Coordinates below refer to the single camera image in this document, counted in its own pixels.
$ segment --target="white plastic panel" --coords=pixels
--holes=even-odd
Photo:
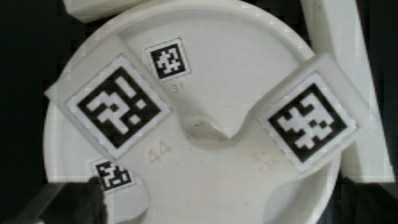
[[[64,4],[71,16],[87,23],[121,13],[144,1],[146,0],[64,0]]]
[[[302,0],[307,30],[316,53],[330,52],[362,98],[377,114],[373,128],[345,151],[343,176],[359,183],[393,182],[375,87],[353,0]]]

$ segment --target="white plastic object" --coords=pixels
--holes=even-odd
[[[146,49],[178,38],[192,73],[162,81],[151,71]],[[240,132],[259,99],[313,57],[289,27],[238,1],[142,4],[110,20],[73,56],[60,77],[69,84],[48,92],[57,104],[67,101],[62,94],[73,95],[83,89],[121,54],[172,109],[117,160],[147,186],[149,207],[140,223],[314,223],[332,192],[339,152],[302,173],[252,117],[250,128]],[[190,132],[195,121],[204,121],[208,130],[225,138],[197,138],[192,132],[208,132],[206,128],[204,132]],[[80,133],[51,104],[44,136],[50,181],[87,180],[89,164],[108,156]],[[321,168],[332,158],[332,164]],[[126,200],[115,199],[110,209],[140,205],[138,200],[128,203],[137,204],[126,205]],[[138,212],[135,217],[130,211],[115,212],[110,222],[126,222],[126,215],[138,218]]]
[[[146,0],[64,0],[69,15],[83,22],[106,18],[121,13]]]
[[[302,0],[302,8],[314,52],[330,52],[377,114],[343,154],[343,176],[359,183],[394,182],[355,0]]]

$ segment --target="black square pattern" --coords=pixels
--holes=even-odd
[[[327,97],[313,84],[268,119],[302,162],[348,128]]]
[[[128,170],[110,161],[103,161],[96,164],[94,168],[105,191],[110,191],[133,183]]]
[[[178,43],[151,51],[149,54],[160,79],[165,79],[186,72],[186,65]]]
[[[83,97],[78,108],[117,149],[160,114],[122,67]]]

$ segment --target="black and white square marker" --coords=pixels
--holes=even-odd
[[[135,176],[106,159],[94,161],[92,170],[106,193],[135,185]]]
[[[259,122],[288,158],[304,170],[353,132],[355,122],[316,74],[284,99],[261,116]]]
[[[190,73],[181,39],[174,39],[146,49],[153,72],[160,80]]]
[[[83,86],[67,107],[117,158],[170,112],[124,57],[114,60]]]

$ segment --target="curved white surface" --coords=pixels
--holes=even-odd
[[[293,178],[297,174],[286,172],[281,175],[286,169],[268,168],[270,164],[261,158],[256,161],[257,152],[281,155],[279,151],[266,151],[265,146],[272,141],[259,134],[256,125],[250,125],[238,143],[225,150],[217,149],[218,144],[197,146],[181,139],[181,118],[197,115],[210,117],[210,123],[227,138],[236,136],[257,99],[313,56],[304,41],[275,17],[234,1],[147,3],[124,12],[98,30],[73,56],[62,75],[76,75],[71,72],[76,66],[82,68],[83,59],[101,57],[105,51],[96,46],[105,46],[112,38],[117,38],[126,46],[122,51],[135,55],[149,69],[144,49],[176,37],[185,43],[192,74],[160,83],[178,113],[119,160],[122,167],[137,172],[144,183],[131,188],[130,197],[135,200],[124,200],[122,196],[106,199],[110,223],[133,222],[146,210],[144,185],[149,192],[149,210],[140,223],[153,224],[160,219],[163,223],[224,223],[225,220],[236,223],[314,223],[330,197],[339,158],[314,175],[279,187],[272,182],[284,180],[289,175]],[[185,91],[176,94],[172,86],[179,83]],[[165,162],[160,164],[147,162],[154,141],[172,147],[169,158],[163,158]],[[89,163],[101,158],[101,154],[53,104],[46,118],[44,157],[50,182],[89,179]],[[199,180],[208,180],[210,183],[215,181],[218,187],[211,188]],[[195,195],[190,190],[208,193]],[[215,203],[215,198],[222,196],[225,201],[217,201],[215,204],[220,207],[206,207],[208,202]]]

